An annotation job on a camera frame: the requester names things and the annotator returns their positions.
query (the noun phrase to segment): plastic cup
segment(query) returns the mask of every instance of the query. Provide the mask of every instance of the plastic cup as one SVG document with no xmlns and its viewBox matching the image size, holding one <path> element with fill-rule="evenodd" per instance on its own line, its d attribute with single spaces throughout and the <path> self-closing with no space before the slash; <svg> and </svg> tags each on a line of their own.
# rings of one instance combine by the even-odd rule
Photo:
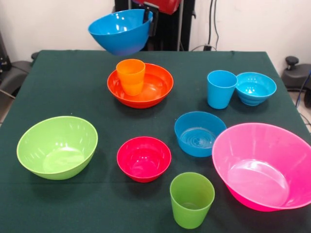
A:
<svg viewBox="0 0 311 233">
<path fill-rule="evenodd" d="M 203 175 L 185 172 L 170 186 L 174 219 L 186 229 L 200 226 L 215 198 L 212 183 Z"/>
<path fill-rule="evenodd" d="M 215 109 L 224 109 L 228 106 L 235 86 L 237 76 L 229 71 L 215 70 L 207 76 L 207 102 Z"/>
<path fill-rule="evenodd" d="M 137 59 L 127 59 L 119 62 L 116 70 L 124 92 L 129 96 L 139 95 L 144 85 L 145 63 Z"/>
</svg>

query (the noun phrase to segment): bowl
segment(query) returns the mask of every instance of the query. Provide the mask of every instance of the bowl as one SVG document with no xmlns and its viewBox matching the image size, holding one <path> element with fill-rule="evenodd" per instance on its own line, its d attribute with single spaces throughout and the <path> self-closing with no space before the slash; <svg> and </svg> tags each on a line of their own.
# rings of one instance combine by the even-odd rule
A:
<svg viewBox="0 0 311 233">
<path fill-rule="evenodd" d="M 145 0 L 133 0 L 137 4 L 143 5 Z M 165 14 L 173 14 L 180 4 L 181 0 L 148 0 L 148 3 L 156 5 L 159 7 L 159 11 Z"/>
<path fill-rule="evenodd" d="M 75 116 L 58 116 L 27 130 L 17 145 L 19 162 L 50 180 L 77 175 L 91 160 L 98 136 L 94 126 Z"/>
<path fill-rule="evenodd" d="M 231 194 L 251 209 L 269 212 L 311 203 L 311 147 L 283 128 L 232 126 L 216 139 L 212 159 Z"/>
<path fill-rule="evenodd" d="M 266 75 L 246 72 L 237 76 L 236 90 L 240 100 L 249 106 L 264 102 L 276 92 L 276 83 Z"/>
<path fill-rule="evenodd" d="M 120 169 L 134 181 L 147 183 L 162 175 L 171 163 L 170 149 L 153 137 L 135 137 L 117 154 Z"/>
<path fill-rule="evenodd" d="M 217 116 L 206 112 L 189 112 L 175 122 L 175 134 L 180 148 L 194 157 L 208 157 L 217 136 L 226 129 Z"/>
<path fill-rule="evenodd" d="M 173 84 L 173 77 L 166 69 L 149 63 L 146 63 L 142 91 L 137 96 L 129 96 L 124 92 L 116 70 L 107 80 L 108 89 L 115 98 L 126 106 L 140 109 L 160 103 L 172 90 Z"/>
<path fill-rule="evenodd" d="M 140 51 L 149 37 L 152 12 L 143 23 L 143 9 L 119 11 L 94 21 L 88 32 L 113 55 L 130 55 Z"/>
</svg>

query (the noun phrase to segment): lime green bowl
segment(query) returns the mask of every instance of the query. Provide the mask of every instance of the lime green bowl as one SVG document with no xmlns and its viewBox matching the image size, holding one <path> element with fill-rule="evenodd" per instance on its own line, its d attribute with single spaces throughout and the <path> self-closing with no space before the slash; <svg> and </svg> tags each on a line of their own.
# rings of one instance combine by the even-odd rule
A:
<svg viewBox="0 0 311 233">
<path fill-rule="evenodd" d="M 58 116 L 35 124 L 17 145 L 19 162 L 32 173 L 65 180 L 82 171 L 98 142 L 94 126 L 74 116 Z"/>
</svg>

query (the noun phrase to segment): lime green cup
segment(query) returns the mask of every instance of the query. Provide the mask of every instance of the lime green cup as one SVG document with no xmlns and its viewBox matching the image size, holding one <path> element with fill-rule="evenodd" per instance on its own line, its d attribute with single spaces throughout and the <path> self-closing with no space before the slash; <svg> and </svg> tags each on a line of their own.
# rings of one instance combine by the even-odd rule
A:
<svg viewBox="0 0 311 233">
<path fill-rule="evenodd" d="M 200 226 L 215 198 L 212 183 L 203 175 L 185 172 L 170 186 L 174 219 L 186 229 Z"/>
<path fill-rule="evenodd" d="M 92 159 L 98 135 L 88 121 L 74 116 L 46 119 L 18 142 L 17 158 L 32 173 L 50 180 L 77 175 Z"/>
</svg>

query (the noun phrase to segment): table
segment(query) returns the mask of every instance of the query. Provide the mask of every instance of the table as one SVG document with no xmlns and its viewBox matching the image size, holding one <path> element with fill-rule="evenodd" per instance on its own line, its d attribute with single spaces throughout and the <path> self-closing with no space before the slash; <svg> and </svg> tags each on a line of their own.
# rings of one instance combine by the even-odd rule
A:
<svg viewBox="0 0 311 233">
<path fill-rule="evenodd" d="M 176 233 L 169 185 L 179 173 L 194 171 L 214 184 L 215 201 L 203 224 L 192 232 L 311 232 L 311 207 L 270 213 L 237 202 L 217 175 L 211 157 L 194 158 L 178 146 L 174 122 L 183 113 L 206 111 L 225 124 L 266 122 L 288 129 L 310 143 L 310 135 L 264 52 L 139 52 L 132 56 L 165 67 L 174 87 L 159 105 L 132 109 L 106 86 L 108 75 L 127 57 L 104 51 L 43 51 L 0 128 L 0 232 L 3 233 Z M 224 110 L 207 105 L 209 72 L 254 71 L 270 76 L 276 93 L 249 107 L 236 93 Z M 90 121 L 99 142 L 93 159 L 76 177 L 45 180 L 23 168 L 16 157 L 22 134 L 46 118 L 72 115 Z M 153 136 L 172 152 L 169 169 L 152 183 L 137 183 L 119 169 L 119 147 L 136 136 Z"/>
</svg>

